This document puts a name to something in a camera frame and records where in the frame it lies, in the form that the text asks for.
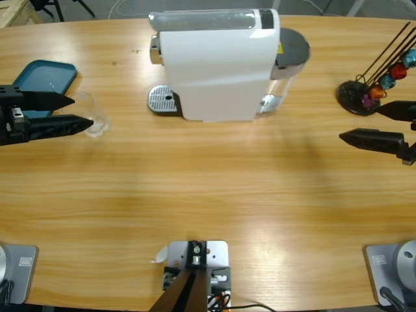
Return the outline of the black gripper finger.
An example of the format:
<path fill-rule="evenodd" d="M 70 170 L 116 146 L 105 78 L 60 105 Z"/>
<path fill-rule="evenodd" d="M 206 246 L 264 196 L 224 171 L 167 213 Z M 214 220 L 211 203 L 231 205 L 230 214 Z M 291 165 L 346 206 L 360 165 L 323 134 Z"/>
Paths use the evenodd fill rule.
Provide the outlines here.
<path fill-rule="evenodd" d="M 392 101 L 376 109 L 376 112 L 392 120 L 415 121 L 415 101 Z"/>
<path fill-rule="evenodd" d="M 72 114 L 29 118 L 29 141 L 75 135 L 93 124 L 93 120 Z"/>
<path fill-rule="evenodd" d="M 55 111 L 75 103 L 65 95 L 56 92 L 33 92 L 23 91 L 23 111 Z"/>
<path fill-rule="evenodd" d="M 410 146 L 403 133 L 357 128 L 339 134 L 339 138 L 361 150 L 395 155 L 405 165 L 415 163 L 415 144 Z"/>

